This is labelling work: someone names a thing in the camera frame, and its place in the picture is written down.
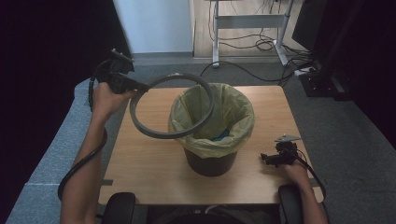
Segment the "black trash can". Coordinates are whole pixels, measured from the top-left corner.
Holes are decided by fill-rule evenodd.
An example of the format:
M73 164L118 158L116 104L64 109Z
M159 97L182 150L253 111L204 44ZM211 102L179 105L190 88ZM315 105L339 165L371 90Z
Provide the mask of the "black trash can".
M233 166L238 150L249 139L254 126L253 106L234 87L213 83L215 107L209 122L198 132L176 139L185 150L196 173L218 176ZM183 131L201 119L209 108L205 90L197 85L183 91L174 101L168 120L170 132Z

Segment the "tracking ring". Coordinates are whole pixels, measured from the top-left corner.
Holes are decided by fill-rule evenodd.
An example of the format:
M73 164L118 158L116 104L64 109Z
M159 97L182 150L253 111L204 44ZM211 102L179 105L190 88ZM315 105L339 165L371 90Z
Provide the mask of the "tracking ring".
M165 75L165 76L158 77L158 78L154 79L151 83L148 84L148 89L151 89L154 86L156 86L160 83L163 83L165 81L173 80L173 79L187 79L187 80L194 81L197 84L201 85L205 89L207 95L209 96L210 102L209 102L209 109L208 109L207 113L204 115L203 118L198 120L198 122L196 122L194 125L192 125L190 128L188 128L184 131L173 132L173 133L162 133L162 132L158 132L155 130L151 130L150 128L147 128L146 126L144 126L136 117L137 104L139 103L142 96L145 94L144 91L138 91L136 96L131 100L129 110L131 113L132 121L134 122L134 126L136 127L137 130L139 130L139 132L141 132L147 136L153 137L153 138L175 139L175 138L184 137L191 133L195 133L196 131L201 129L205 124L207 124L207 122L209 121L209 119L213 113L213 108L215 106L215 99L214 99L213 91L210 88L209 84L202 78L195 76L195 75L191 75L191 74L174 73L174 74Z

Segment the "wall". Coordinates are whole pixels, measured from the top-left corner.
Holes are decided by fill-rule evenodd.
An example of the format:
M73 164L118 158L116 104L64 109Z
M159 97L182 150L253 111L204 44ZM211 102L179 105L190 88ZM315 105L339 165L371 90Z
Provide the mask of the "wall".
M114 0L132 53L192 52L191 1Z

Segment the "hand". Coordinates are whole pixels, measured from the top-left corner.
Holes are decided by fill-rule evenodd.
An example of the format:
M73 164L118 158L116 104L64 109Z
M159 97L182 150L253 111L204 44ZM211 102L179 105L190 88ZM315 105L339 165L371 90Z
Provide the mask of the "hand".
M281 165L285 170L289 179L297 184L300 188L309 185L308 173L306 167L298 160L295 160L292 165Z
M106 121L119 110L128 99L134 98L136 91L127 91L123 94L115 94L107 83L99 83L93 91L92 118Z

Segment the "yellow plastic bag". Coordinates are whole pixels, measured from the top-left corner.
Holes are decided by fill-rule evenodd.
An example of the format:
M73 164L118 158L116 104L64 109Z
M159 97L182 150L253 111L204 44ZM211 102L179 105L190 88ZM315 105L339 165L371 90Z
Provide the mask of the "yellow plastic bag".
M176 139L202 159L220 158L238 151L251 136L254 126L253 106L242 92L222 83L213 83L210 87L215 107L209 122L197 133ZM182 92L171 108L169 132L189 128L207 113L208 108L209 99L201 86ZM224 133L228 136L214 140Z

